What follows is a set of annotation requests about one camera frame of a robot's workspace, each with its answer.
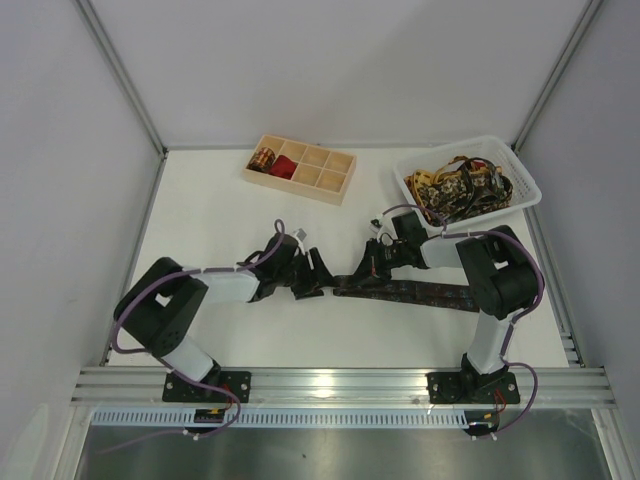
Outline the brown blue-flowered tie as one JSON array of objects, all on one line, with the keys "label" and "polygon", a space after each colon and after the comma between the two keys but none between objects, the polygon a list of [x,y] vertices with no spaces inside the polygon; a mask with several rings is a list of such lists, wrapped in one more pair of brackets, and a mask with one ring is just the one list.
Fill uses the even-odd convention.
[{"label": "brown blue-flowered tie", "polygon": [[349,276],[337,276],[333,295],[380,300],[478,313],[470,288],[464,285],[415,280],[383,280],[355,285]]}]

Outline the white plastic basket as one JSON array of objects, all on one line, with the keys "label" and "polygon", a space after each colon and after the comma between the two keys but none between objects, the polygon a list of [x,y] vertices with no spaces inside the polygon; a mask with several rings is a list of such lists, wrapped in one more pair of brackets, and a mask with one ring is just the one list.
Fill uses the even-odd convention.
[{"label": "white plastic basket", "polygon": [[429,233],[437,234],[443,226],[446,226],[449,231],[471,230],[478,225],[495,222],[500,217],[534,206],[542,199],[542,193],[535,180],[514,152],[500,139],[484,135],[437,146],[425,153],[398,161],[393,167],[393,171],[406,201],[409,204],[420,206],[405,184],[404,179],[407,176],[418,169],[435,172],[457,156],[481,157],[500,166],[503,174],[511,180],[514,187],[511,203],[504,209],[452,224],[447,224],[442,220],[441,226],[431,225],[425,218],[427,213],[420,214],[419,220]]}]

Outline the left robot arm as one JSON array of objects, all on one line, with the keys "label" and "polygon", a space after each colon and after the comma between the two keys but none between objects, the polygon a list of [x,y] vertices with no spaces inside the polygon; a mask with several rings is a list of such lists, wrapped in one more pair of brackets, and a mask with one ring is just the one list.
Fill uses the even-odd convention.
[{"label": "left robot arm", "polygon": [[304,249],[296,236],[275,234],[266,249],[235,268],[187,270],[170,257],[157,260],[114,310],[112,348],[120,331],[132,336],[156,360],[191,382],[221,386],[219,363],[189,336],[206,304],[252,303],[276,289],[291,290],[297,300],[321,296],[337,285],[317,248]]}]

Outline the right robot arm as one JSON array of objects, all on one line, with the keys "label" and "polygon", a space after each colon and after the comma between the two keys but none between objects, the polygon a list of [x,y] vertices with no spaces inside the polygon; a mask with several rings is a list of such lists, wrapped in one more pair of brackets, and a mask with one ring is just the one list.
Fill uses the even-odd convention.
[{"label": "right robot arm", "polygon": [[[505,397],[515,382],[504,354],[520,314],[533,308],[544,288],[531,255],[506,225],[451,238],[430,237],[417,213],[392,219],[395,237],[368,240],[356,271],[338,280],[335,294],[473,312],[478,316],[471,346],[459,371],[428,381],[435,403],[486,403]],[[397,280],[392,272],[411,266],[459,268],[464,285]]]}]

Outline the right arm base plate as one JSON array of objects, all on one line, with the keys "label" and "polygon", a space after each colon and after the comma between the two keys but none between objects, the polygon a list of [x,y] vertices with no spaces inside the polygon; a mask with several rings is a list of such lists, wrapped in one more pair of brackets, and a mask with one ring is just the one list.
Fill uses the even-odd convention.
[{"label": "right arm base plate", "polygon": [[495,400],[507,405],[520,403],[515,375],[507,370],[479,375],[472,371],[434,371],[426,374],[432,404],[489,405]]}]

